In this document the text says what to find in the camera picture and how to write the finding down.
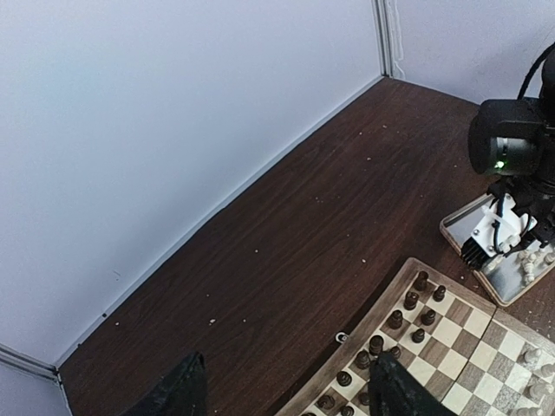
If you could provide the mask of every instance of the white wall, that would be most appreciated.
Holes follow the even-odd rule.
[[[70,416],[62,390],[0,364],[0,416]]]
[[[0,342],[58,361],[379,72],[368,0],[2,2]]]
[[[395,77],[470,101],[516,98],[528,69],[555,42],[551,0],[387,0]],[[539,91],[539,76],[528,95]]]

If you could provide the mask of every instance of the wooden chessboard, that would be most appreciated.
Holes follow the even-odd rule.
[[[417,291],[414,282],[421,271],[428,273],[428,284]],[[441,302],[433,298],[439,285],[447,288]],[[409,290],[419,294],[416,308],[411,311],[403,308]],[[399,329],[391,329],[386,321],[396,309],[403,312],[403,323]],[[424,326],[421,315],[429,309],[435,311],[436,318],[432,325]],[[411,339],[418,328],[426,333],[421,343]],[[411,258],[347,340],[277,416],[336,416],[343,406],[352,407],[354,416],[368,416],[369,407],[361,403],[360,395],[367,389],[369,371],[359,369],[355,357],[360,351],[368,351],[373,335],[383,338],[384,349],[399,347],[399,362],[456,414],[501,416],[522,407],[540,407],[544,415],[549,415],[555,409],[555,394],[537,401],[530,399],[527,392],[537,382],[553,384],[553,376],[543,378],[539,369],[555,363],[555,344]],[[537,363],[528,364],[523,354],[534,348],[540,348],[542,355]],[[336,381],[340,371],[351,376],[346,387]],[[328,410],[317,406],[317,400],[325,394],[335,400]]]

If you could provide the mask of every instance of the wooden table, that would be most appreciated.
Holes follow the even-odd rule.
[[[401,81],[371,88],[205,225],[65,362],[74,415],[119,414],[193,350],[206,357],[210,414],[273,414],[408,257],[486,296],[439,232],[491,180],[467,159],[476,111]],[[548,337],[551,282],[507,310]]]

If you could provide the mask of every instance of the chessboard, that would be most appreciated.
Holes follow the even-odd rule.
[[[555,409],[555,344],[410,258],[276,416],[370,415],[368,360],[380,350],[394,353],[440,403],[461,416],[526,414],[520,409],[541,409],[529,414],[547,416]]]

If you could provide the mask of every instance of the black chess piece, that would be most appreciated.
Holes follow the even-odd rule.
[[[366,351],[360,351],[355,358],[355,365],[361,370],[370,367],[370,355]]]
[[[370,355],[377,356],[381,351],[383,351],[383,338],[379,335],[374,335],[370,338],[369,345]]]
[[[355,409],[351,406],[343,406],[340,411],[341,416],[353,416],[355,414]]]
[[[329,396],[328,394],[325,394],[316,402],[316,406],[324,410],[331,410],[335,405],[336,405],[336,400],[333,397]]]
[[[422,325],[432,325],[435,322],[435,311],[430,309],[425,314],[422,314],[420,320],[422,321]]]
[[[358,401],[360,401],[361,405],[363,405],[363,406],[369,406],[370,405],[370,395],[366,392],[362,392],[358,395]]]
[[[436,302],[441,302],[443,299],[445,299],[445,286],[438,286],[434,292],[433,298]]]
[[[421,271],[418,273],[418,277],[416,277],[415,289],[418,290],[419,292],[422,292],[423,290],[426,290],[427,286],[428,286],[428,273],[426,273],[425,271]]]
[[[396,345],[392,347],[389,352],[395,357],[396,360],[399,360],[399,358],[401,358],[401,349]]]
[[[413,342],[415,344],[420,344],[422,341],[424,341],[424,335],[425,334],[426,334],[426,332],[424,332],[424,329],[422,329],[422,328],[416,329],[416,331],[413,332],[413,334],[411,336],[412,339],[413,339]]]
[[[407,295],[405,296],[405,302],[403,303],[404,308],[406,310],[413,310],[414,308],[416,308],[418,299],[419,299],[419,296],[417,293],[410,292],[410,291],[407,292]]]
[[[394,310],[388,318],[388,326],[391,329],[399,329],[402,326],[402,312]]]
[[[340,371],[339,373],[337,373],[336,379],[337,379],[337,384],[339,384],[339,386],[341,387],[348,386],[353,380],[350,374],[347,373],[346,371]]]

